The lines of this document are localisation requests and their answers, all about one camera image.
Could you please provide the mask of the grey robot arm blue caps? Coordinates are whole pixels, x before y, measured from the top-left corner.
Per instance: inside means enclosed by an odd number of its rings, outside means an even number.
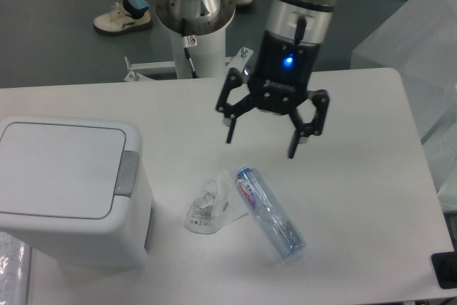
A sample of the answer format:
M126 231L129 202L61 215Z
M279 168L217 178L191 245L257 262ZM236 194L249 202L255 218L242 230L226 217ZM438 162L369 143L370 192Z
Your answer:
M129 0L151 4L161 23L180 37L212 34L235 14L234 0ZM254 70L230 68L216 110L230 129L252 109L290 117L295 131L288 153L323 131L330 102L323 90L308 89L320 46L337 0L273 0Z

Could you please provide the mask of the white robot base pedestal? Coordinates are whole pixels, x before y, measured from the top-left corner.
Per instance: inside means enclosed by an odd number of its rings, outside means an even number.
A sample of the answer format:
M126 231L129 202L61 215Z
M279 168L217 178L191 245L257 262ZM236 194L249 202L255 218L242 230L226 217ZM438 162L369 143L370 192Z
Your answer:
M205 35L182 36L169 30L171 47L178 79L192 79L192 60L198 78L223 77L226 68L226 30L219 29Z

